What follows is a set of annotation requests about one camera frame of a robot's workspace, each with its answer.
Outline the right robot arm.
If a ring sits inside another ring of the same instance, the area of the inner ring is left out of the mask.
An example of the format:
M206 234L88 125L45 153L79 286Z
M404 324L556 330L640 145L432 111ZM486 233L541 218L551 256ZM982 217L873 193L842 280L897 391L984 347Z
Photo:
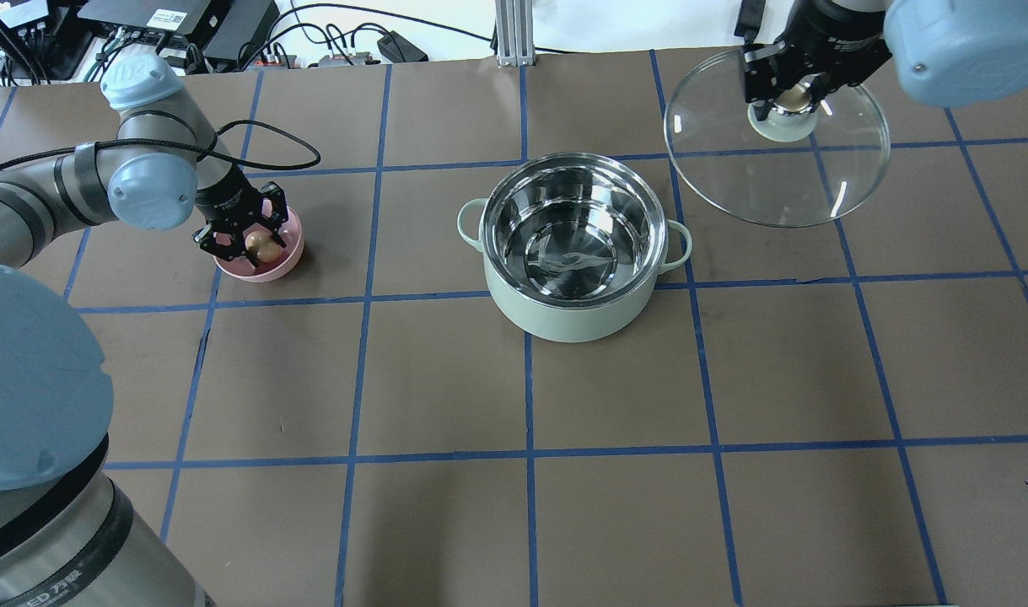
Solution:
M735 22L752 106L779 105L798 86L818 103L890 61L902 90L927 106L1028 88L1028 1L795 1L783 31L761 45L766 7L742 1Z

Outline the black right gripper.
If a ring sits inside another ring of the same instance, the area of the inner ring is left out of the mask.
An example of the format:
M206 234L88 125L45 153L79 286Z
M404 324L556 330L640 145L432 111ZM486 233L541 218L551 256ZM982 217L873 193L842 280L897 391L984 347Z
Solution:
M810 78L814 101L857 86L891 58L884 39L887 1L795 1L771 45L756 36L767 6L740 3L742 92L748 104L776 101Z

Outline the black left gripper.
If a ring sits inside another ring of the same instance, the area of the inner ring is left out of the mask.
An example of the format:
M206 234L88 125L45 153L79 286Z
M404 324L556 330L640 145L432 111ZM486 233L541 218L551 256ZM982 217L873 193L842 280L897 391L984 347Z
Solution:
M258 269L261 259L246 245L246 230L256 224L271 235L273 242L286 246L281 227L290 219L285 191L273 181L256 188L249 181L232 181L198 190L195 207L205 218L205 226L195 233L195 243L221 261L247 259Z

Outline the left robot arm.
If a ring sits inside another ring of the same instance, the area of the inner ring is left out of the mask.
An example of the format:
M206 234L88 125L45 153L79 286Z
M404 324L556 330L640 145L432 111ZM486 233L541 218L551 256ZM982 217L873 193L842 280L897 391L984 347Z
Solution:
M248 181L166 59L128 57L99 90L113 138L0 164L0 606L212 606L105 472L104 350L24 266L65 234L170 230L200 212L201 252L260 273L297 255L295 215L278 185Z

